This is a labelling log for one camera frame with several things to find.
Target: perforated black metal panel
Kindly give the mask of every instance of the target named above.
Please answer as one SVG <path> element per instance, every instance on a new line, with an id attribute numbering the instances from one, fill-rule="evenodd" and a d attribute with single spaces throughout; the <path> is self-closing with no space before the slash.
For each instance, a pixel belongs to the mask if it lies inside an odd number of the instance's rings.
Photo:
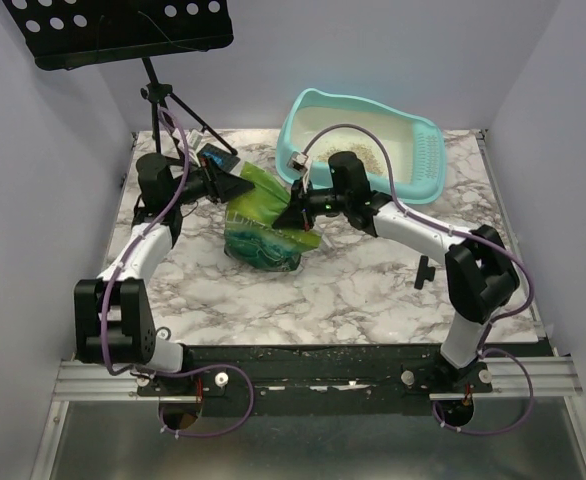
<path id="1" fill-rule="evenodd" d="M 2 0 L 44 70 L 223 48 L 226 0 Z"/>

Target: green bag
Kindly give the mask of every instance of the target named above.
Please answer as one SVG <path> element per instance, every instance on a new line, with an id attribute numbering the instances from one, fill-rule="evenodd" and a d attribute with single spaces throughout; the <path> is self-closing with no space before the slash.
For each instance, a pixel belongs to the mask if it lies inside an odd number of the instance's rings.
<path id="1" fill-rule="evenodd" d="M 317 248 L 322 237 L 314 232 L 271 228 L 291 195 L 273 175 L 251 163 L 244 165 L 240 177 L 253 182 L 255 188 L 226 207 L 224 251 L 260 270 L 295 270 L 302 253 Z"/>

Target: gray floor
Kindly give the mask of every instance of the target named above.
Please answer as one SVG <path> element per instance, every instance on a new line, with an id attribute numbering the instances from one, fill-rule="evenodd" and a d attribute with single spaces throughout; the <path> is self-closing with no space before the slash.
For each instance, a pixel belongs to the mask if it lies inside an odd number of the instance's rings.
<path id="1" fill-rule="evenodd" d="M 484 400 L 471 425 L 507 425 L 519 400 Z M 258 417 L 213 440 L 161 435 L 157 405 L 69 408 L 54 479 L 64 480 L 386 480 L 586 479 L 562 399 L 541 399 L 523 428 L 472 438 L 432 418 L 396 415 Z M 232 419 L 202 419 L 211 431 Z"/>

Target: marble table top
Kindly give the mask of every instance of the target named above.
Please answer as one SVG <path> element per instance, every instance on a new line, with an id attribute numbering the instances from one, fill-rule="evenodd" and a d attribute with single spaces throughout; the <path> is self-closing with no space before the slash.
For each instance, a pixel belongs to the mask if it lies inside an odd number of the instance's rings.
<path id="1" fill-rule="evenodd" d="M 226 130 L 243 160 L 275 174 L 278 130 Z M 475 136 L 445 133 L 448 156 L 442 196 L 420 210 L 445 222 L 504 226 Z M 163 152 L 175 155 L 168 136 Z M 154 151 L 149 132 L 138 135 L 108 253 L 111 262 L 130 235 L 140 193 L 135 160 Z M 192 206 L 182 207 L 187 214 Z M 344 217 L 318 219 L 331 247 L 303 255 L 295 272 L 261 272 L 224 252 L 222 205 L 200 201 L 182 235 L 147 285 L 157 328 L 191 345 L 442 342 L 453 317 L 444 271 L 422 291 L 413 288 L 419 254 L 354 230 Z M 518 291 L 511 305 L 522 302 Z M 532 315 L 498 322 L 489 341 L 536 341 Z"/>

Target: tripod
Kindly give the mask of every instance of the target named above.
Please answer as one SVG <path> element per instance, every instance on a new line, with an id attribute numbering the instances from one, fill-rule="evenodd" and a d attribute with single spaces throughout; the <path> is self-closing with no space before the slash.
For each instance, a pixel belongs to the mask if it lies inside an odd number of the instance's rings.
<path id="1" fill-rule="evenodd" d="M 202 117 L 200 117 L 197 113 L 195 113 L 186 103 L 182 101 L 180 97 L 178 97 L 175 93 L 173 93 L 173 86 L 160 83 L 157 74 L 155 73 L 155 69 L 153 68 L 153 63 L 149 57 L 142 57 L 142 62 L 144 63 L 144 69 L 146 70 L 146 74 L 149 77 L 150 83 L 146 86 L 146 88 L 142 88 L 140 93 L 142 94 L 142 98 L 144 100 L 148 100 L 151 103 L 151 115 L 152 115 L 152 125 L 153 125 L 153 138 L 155 139 L 155 150 L 157 153 L 162 153 L 162 146 L 160 141 L 160 112 L 159 107 L 168 108 L 166 106 L 166 97 L 171 98 L 175 103 L 177 103 L 186 113 L 188 113 L 191 117 L 193 117 L 201 126 L 201 132 L 209 132 L 213 137 L 215 137 L 226 149 L 231 153 L 231 155 L 237 155 L 237 150 L 233 148 L 229 143 L 224 140 L 219 133 L 217 133 L 211 126 L 206 123 Z M 168 115 L 162 115 L 162 121 L 169 127 L 171 132 L 175 129 L 175 125 Z M 184 162 L 184 154 L 182 151 L 177 148 L 179 141 L 173 138 L 173 143 L 175 144 L 175 148 L 177 149 L 178 156 L 180 157 L 180 163 Z"/>

